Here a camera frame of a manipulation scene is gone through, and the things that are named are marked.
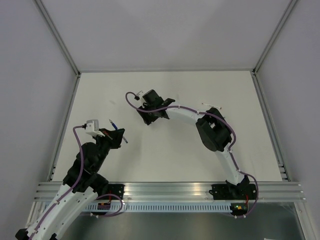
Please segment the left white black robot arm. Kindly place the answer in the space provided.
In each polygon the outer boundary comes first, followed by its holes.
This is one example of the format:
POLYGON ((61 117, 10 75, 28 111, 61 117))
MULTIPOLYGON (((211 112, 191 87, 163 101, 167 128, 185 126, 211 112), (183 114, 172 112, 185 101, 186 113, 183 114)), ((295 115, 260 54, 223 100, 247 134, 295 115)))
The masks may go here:
POLYGON ((18 240, 60 240, 82 211, 95 200, 119 200, 124 206, 122 194, 109 190, 109 181, 98 172, 110 150, 121 147, 125 129, 89 130, 94 142, 79 143, 79 153, 67 171, 58 192, 38 219, 27 228, 17 231, 18 240))

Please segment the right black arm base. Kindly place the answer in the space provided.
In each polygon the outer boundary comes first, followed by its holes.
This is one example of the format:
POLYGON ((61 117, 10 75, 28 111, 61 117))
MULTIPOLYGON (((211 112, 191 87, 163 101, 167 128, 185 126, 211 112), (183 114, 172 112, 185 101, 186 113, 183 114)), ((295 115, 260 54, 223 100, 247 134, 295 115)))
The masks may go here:
POLYGON ((236 185, 227 180, 222 184, 212 184, 208 192, 214 200, 255 200, 258 194, 256 184, 250 183, 247 175, 236 185))

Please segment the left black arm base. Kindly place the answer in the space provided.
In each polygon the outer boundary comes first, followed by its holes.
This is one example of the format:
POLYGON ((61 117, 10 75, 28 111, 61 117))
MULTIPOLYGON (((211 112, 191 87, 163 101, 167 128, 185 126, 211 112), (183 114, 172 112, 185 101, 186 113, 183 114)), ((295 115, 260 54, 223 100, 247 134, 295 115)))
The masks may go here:
POLYGON ((98 200, 117 200, 117 197, 122 200, 125 193, 125 185, 120 183, 109 183, 100 188, 97 193, 98 200))

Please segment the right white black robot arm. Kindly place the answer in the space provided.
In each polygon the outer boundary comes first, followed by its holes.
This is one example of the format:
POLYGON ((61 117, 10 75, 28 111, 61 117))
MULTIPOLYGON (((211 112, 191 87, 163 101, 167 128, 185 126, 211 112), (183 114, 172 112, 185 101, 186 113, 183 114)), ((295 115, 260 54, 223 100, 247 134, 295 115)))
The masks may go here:
POLYGON ((197 111, 178 104, 172 98, 164 100, 153 89, 135 94, 134 99, 141 102, 136 110, 147 125, 164 118, 196 127, 205 148, 213 152, 220 162, 226 176, 227 192, 232 198, 238 199, 244 194, 258 192, 257 181, 251 183, 250 178, 253 176, 244 173, 235 160, 232 146, 236 142, 236 134, 217 108, 197 111))

